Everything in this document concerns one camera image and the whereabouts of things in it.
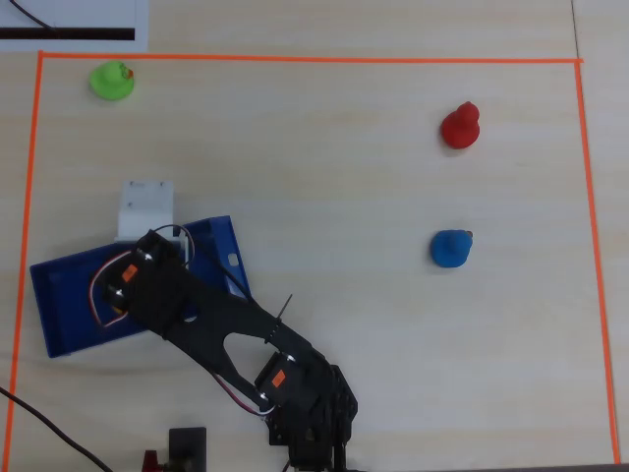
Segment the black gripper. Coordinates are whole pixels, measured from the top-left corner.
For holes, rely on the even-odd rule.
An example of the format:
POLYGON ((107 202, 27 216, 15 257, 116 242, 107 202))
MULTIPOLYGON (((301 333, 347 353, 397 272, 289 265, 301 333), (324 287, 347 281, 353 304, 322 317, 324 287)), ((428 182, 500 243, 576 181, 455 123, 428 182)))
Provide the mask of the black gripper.
POLYGON ((162 267, 167 263, 177 266, 185 264, 184 250, 181 243, 161 236, 157 231, 149 230, 133 248, 133 262, 139 266, 162 267))

